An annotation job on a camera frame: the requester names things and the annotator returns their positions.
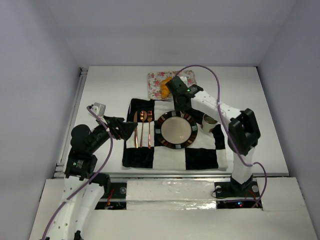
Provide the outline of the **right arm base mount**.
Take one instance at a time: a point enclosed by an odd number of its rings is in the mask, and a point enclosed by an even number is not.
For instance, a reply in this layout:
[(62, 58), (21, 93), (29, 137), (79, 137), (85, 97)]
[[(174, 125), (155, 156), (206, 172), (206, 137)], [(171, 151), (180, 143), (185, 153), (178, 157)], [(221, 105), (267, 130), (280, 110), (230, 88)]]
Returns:
[(211, 196), (217, 200), (217, 209), (262, 209), (258, 183), (252, 177), (244, 184), (233, 178), (214, 183)]

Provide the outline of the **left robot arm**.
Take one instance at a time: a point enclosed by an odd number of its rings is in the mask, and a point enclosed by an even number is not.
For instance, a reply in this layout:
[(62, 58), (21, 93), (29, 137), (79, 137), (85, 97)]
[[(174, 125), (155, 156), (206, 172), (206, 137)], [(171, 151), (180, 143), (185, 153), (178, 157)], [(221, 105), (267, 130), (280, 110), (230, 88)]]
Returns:
[(80, 124), (71, 131), (62, 198), (45, 227), (43, 240), (83, 239), (99, 200), (111, 194), (110, 176), (95, 170), (98, 159), (94, 153), (106, 141), (128, 140), (138, 124), (107, 116), (97, 123), (93, 129)]

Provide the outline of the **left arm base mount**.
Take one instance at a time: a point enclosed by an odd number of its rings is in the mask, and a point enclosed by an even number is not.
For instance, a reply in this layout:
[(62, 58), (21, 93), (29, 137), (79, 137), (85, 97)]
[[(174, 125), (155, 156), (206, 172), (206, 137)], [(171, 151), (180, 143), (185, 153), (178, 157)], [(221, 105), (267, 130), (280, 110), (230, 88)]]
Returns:
[(127, 183), (111, 182), (108, 174), (99, 173), (86, 187), (82, 206), (95, 210), (125, 210)]

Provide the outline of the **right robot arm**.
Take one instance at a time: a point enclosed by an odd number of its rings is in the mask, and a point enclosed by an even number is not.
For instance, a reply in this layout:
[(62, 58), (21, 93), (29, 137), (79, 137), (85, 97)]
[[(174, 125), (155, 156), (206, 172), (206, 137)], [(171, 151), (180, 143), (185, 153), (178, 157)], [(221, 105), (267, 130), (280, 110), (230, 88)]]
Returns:
[(230, 182), (240, 190), (246, 188), (253, 178), (253, 154), (261, 137), (254, 112), (249, 108), (240, 110), (224, 104), (196, 84), (188, 87), (178, 76), (165, 85), (173, 97), (176, 110), (202, 112), (223, 126), (233, 151)]

